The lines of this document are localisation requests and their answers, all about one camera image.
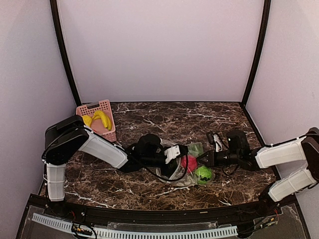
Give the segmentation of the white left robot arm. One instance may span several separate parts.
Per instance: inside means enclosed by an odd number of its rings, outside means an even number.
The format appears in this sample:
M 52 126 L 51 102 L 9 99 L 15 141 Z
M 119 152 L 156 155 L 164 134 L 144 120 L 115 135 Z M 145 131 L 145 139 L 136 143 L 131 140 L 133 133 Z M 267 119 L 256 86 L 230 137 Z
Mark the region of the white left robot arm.
M 129 148 L 110 142 L 86 126 L 80 116 L 71 116 L 45 131 L 45 150 L 42 161 L 46 165 L 47 195 L 51 209 L 59 217 L 70 213 L 64 202 L 65 168 L 77 152 L 90 154 L 113 168 L 131 173 L 141 168 L 166 168 L 181 155 L 179 145 L 165 146 L 163 140 L 146 134 Z

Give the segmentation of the clear zip top bag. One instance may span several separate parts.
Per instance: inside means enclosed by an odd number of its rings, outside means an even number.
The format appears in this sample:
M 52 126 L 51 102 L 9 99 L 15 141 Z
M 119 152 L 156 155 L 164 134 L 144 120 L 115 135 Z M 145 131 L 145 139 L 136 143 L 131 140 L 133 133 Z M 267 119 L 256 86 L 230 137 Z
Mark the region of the clear zip top bag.
M 209 167 L 197 162 L 197 157 L 204 153 L 201 142 L 187 145 L 188 155 L 176 158 L 161 168 L 156 168 L 156 175 L 164 183 L 173 187 L 192 187 L 209 185 L 215 179 L 215 173 Z

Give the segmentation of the yellow fake banana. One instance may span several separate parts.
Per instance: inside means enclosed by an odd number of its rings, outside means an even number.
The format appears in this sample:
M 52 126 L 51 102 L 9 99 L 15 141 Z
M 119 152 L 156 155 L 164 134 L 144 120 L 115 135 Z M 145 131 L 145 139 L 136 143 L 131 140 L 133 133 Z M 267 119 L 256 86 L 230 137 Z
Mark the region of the yellow fake banana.
M 108 130 L 112 129 L 112 122 L 103 111 L 95 111 L 93 120 L 101 120 L 104 128 L 107 128 Z

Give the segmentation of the yellow fake lemon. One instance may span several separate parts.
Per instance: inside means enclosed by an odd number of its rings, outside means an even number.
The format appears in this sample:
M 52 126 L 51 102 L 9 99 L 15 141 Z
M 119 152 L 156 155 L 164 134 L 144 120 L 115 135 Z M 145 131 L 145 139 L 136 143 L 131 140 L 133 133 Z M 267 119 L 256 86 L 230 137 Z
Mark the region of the yellow fake lemon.
M 93 119 L 92 119 L 90 116 L 88 116 L 88 115 L 83 115 L 83 116 L 82 116 L 82 120 L 83 120 L 83 122 L 84 122 L 84 124 L 85 124 L 86 126 L 91 127 L 91 124 L 92 124 L 92 122 L 93 122 Z

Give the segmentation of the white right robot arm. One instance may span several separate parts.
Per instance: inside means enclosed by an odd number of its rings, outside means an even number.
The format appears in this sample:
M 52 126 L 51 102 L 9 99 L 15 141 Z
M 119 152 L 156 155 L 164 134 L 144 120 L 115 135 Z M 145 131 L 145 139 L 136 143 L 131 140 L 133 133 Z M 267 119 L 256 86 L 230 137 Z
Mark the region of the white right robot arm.
M 259 171 L 275 165 L 303 161 L 304 165 L 289 176 L 276 181 L 260 194 L 254 211 L 265 216 L 275 204 L 285 197 L 311 188 L 319 183 L 319 129 L 312 127 L 299 137 L 251 149 L 245 132 L 233 130 L 227 133 L 227 145 L 219 135 L 207 133 L 207 138 L 215 144 L 197 158 L 207 167 L 238 165 L 247 171 Z

